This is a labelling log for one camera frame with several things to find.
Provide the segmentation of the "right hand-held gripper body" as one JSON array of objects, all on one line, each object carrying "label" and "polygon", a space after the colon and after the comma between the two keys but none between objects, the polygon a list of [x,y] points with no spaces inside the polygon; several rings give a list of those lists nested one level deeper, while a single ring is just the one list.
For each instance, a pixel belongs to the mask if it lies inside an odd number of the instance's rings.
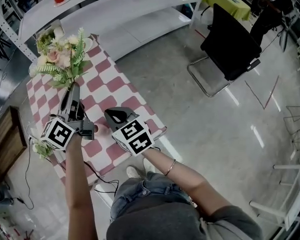
[{"label": "right hand-held gripper body", "polygon": [[155,145],[148,125],[140,116],[116,130],[112,137],[123,150],[135,157]]}]

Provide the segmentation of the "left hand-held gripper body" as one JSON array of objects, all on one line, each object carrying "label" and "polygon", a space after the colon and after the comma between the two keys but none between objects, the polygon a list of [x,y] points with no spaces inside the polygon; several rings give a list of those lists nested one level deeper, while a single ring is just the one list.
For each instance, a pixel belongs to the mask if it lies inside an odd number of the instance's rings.
[{"label": "left hand-held gripper body", "polygon": [[40,140],[53,150],[64,151],[74,134],[90,141],[95,139],[95,125],[81,101],[73,101],[62,114],[50,114]]}]

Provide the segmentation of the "pink vase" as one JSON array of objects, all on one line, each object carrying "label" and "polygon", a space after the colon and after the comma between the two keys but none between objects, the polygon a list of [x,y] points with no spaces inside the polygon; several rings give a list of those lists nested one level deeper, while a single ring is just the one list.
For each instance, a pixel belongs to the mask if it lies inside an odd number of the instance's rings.
[{"label": "pink vase", "polygon": [[105,126],[104,124],[96,123],[94,125],[94,136],[95,137],[106,137],[112,134],[110,128]]}]

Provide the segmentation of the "white flower bouquet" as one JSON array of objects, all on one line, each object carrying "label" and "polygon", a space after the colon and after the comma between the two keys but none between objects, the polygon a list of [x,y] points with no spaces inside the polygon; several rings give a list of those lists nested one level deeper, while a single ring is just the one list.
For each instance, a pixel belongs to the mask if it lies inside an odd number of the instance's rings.
[{"label": "white flower bouquet", "polygon": [[47,159],[53,154],[53,149],[37,138],[32,139],[32,150],[41,159]]}]

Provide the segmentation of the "pink flower bouquet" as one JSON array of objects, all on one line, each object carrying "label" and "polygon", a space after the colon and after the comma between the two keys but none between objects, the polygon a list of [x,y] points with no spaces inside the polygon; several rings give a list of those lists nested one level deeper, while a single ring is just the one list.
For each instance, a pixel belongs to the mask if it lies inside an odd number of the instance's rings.
[{"label": "pink flower bouquet", "polygon": [[88,63],[84,60],[85,32],[81,27],[76,35],[64,36],[47,47],[45,53],[37,59],[37,75],[52,77],[50,85],[53,88],[68,88],[84,74],[84,67]]}]

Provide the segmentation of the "person's right forearm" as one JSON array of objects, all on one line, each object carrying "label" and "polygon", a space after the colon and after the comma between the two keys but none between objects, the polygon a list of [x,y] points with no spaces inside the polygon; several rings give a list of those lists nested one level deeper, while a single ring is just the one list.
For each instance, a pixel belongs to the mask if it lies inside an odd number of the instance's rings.
[{"label": "person's right forearm", "polygon": [[201,174],[190,167],[177,162],[155,148],[147,149],[143,156],[186,192],[200,211],[207,216],[231,205]]}]

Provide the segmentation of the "person's left forearm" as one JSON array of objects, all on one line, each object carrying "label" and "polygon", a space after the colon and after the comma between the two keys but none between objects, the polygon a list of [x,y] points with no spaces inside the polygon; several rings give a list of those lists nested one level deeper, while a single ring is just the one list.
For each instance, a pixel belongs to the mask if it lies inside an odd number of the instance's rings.
[{"label": "person's left forearm", "polygon": [[72,136],[65,155],[65,196],[69,211],[68,240],[98,240],[81,136],[76,133]]}]

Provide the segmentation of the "red white checkered tablecloth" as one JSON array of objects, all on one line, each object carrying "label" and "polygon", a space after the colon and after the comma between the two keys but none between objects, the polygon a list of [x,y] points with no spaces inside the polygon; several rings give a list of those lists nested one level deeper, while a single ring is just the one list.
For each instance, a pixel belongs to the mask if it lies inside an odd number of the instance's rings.
[{"label": "red white checkered tablecloth", "polygon": [[[132,85],[124,73],[97,41],[97,35],[91,34],[92,48],[85,55],[84,75],[76,82],[80,86],[80,99],[88,118],[95,124],[106,125],[105,109],[128,107],[141,116],[148,125],[152,137],[156,140],[163,136],[167,127],[149,107],[144,98]],[[27,84],[27,94],[36,128],[42,133],[50,114],[56,114],[65,89],[56,89],[49,85],[52,77],[36,75]],[[83,159],[89,185],[94,185],[103,176],[126,159],[130,154],[120,148],[111,136],[101,136],[96,140],[82,141]]]}]

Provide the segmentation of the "person's right white shoe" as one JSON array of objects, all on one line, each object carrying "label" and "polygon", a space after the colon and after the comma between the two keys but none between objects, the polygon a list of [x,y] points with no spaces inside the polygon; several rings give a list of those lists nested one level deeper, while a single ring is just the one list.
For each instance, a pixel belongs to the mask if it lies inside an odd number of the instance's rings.
[{"label": "person's right white shoe", "polygon": [[155,166],[146,158],[143,159],[143,167],[144,167],[146,174],[149,172],[152,172],[152,173],[156,172]]}]

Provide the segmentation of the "person's white shoe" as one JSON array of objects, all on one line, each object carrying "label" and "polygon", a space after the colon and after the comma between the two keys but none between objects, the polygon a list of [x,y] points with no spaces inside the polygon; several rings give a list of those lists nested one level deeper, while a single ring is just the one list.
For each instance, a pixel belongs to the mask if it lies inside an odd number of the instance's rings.
[{"label": "person's white shoe", "polygon": [[141,178],[137,169],[131,165],[126,168],[126,174],[129,179],[140,179]]},{"label": "person's white shoe", "polygon": [[155,166],[146,158],[143,159],[143,167],[144,167],[146,174],[149,172],[152,172],[152,173],[156,172]]}]

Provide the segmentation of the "person's left white shoe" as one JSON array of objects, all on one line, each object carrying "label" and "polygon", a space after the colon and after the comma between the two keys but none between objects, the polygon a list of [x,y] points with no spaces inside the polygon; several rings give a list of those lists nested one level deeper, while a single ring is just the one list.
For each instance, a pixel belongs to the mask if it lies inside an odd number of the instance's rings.
[{"label": "person's left white shoe", "polygon": [[140,179],[141,178],[137,169],[131,165],[126,168],[126,174],[129,179]]}]

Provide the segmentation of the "brown wooden pallet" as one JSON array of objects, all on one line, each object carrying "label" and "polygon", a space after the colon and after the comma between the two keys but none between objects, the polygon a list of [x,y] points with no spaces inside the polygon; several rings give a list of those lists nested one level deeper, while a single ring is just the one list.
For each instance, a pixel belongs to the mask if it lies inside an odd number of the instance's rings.
[{"label": "brown wooden pallet", "polygon": [[0,183],[26,148],[19,110],[9,106],[0,119]]}]

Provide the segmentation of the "white plate under orange fruit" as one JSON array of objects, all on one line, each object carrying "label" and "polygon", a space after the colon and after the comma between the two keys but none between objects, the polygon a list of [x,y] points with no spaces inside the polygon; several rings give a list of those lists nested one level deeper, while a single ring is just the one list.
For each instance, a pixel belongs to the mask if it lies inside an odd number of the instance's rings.
[{"label": "white plate under orange fruit", "polygon": [[85,38],[83,41],[84,41],[84,52],[87,53],[93,46],[93,40],[90,38]]}]

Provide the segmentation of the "person's blue jeans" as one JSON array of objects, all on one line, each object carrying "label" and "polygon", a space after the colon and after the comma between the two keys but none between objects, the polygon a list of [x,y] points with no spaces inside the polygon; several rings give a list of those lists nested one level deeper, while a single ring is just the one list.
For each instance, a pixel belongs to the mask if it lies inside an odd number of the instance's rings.
[{"label": "person's blue jeans", "polygon": [[117,190],[110,209],[110,217],[114,221],[126,210],[141,202],[147,207],[163,203],[190,204],[190,197],[160,173],[148,172],[144,178],[129,178]]}]

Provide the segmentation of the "white storage basket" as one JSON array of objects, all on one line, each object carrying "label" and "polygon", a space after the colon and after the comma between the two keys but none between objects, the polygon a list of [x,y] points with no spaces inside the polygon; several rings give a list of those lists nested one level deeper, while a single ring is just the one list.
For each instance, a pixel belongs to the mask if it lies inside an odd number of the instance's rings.
[{"label": "white storage basket", "polygon": [[61,21],[56,19],[36,34],[36,47],[39,54],[45,53],[53,40],[58,41],[65,35]]}]

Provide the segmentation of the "person's grey shirt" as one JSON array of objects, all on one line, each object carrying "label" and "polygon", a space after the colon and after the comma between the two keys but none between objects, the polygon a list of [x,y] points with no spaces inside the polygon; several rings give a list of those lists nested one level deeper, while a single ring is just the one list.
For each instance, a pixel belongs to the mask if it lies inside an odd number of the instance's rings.
[{"label": "person's grey shirt", "polygon": [[263,233],[237,206],[224,206],[203,219],[190,204],[166,202],[115,219],[106,240],[263,240]]}]

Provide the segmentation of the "white metal shelf rack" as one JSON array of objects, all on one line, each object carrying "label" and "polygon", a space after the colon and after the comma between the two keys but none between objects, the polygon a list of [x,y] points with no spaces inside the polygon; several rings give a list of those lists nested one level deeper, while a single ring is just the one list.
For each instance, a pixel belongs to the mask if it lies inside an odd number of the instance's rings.
[{"label": "white metal shelf rack", "polygon": [[15,32],[0,13],[0,29],[31,61],[37,55],[26,42],[45,26],[60,20],[66,36],[83,28],[88,35],[98,36],[98,42],[117,61],[139,47],[194,21],[183,15],[182,5],[199,6],[202,0],[97,0],[82,8],[87,0],[70,0],[54,7],[54,0],[42,0],[20,21]]}]

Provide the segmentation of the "black cantilever office chair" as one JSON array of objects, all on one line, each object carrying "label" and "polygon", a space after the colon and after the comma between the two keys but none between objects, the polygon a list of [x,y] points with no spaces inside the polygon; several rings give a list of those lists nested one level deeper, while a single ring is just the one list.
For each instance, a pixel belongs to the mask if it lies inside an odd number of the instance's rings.
[{"label": "black cantilever office chair", "polygon": [[[257,67],[262,49],[250,33],[220,5],[213,5],[213,21],[210,33],[200,46],[206,53],[187,65],[187,71],[199,86],[201,91],[209,98],[213,98],[229,87],[242,74]],[[228,84],[210,94],[208,93],[193,71],[191,66],[210,59],[223,73]]]}]

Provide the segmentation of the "green cloth table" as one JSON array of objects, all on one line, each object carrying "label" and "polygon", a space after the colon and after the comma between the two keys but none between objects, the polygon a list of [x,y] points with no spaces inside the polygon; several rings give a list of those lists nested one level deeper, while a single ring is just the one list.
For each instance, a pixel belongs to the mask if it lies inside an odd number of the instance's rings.
[{"label": "green cloth table", "polygon": [[236,20],[248,21],[250,18],[251,8],[242,0],[202,0],[208,6],[219,5]]}]

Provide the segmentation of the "white frame table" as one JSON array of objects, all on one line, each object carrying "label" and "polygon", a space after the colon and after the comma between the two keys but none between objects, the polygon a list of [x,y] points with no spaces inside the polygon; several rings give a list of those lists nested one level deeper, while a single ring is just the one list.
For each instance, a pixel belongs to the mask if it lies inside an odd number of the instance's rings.
[{"label": "white frame table", "polygon": [[293,190],[296,187],[298,183],[300,183],[300,164],[285,164],[285,165],[274,165],[273,169],[275,170],[296,170],[297,174],[295,176],[295,179],[293,183],[284,183],[280,182],[279,184],[281,186],[288,186],[290,187],[290,190],[285,197],[282,205],[279,209],[274,209],[269,206],[262,205],[260,203],[250,201],[249,205],[259,211],[268,213],[272,216],[275,216],[277,220],[279,221],[278,226],[288,231],[290,227],[293,225],[294,222],[300,222],[300,185],[297,190],[297,193],[294,196],[294,199],[291,203],[291,205],[287,208],[287,210],[284,210],[285,205],[287,204],[287,201],[289,198],[293,195]]}]

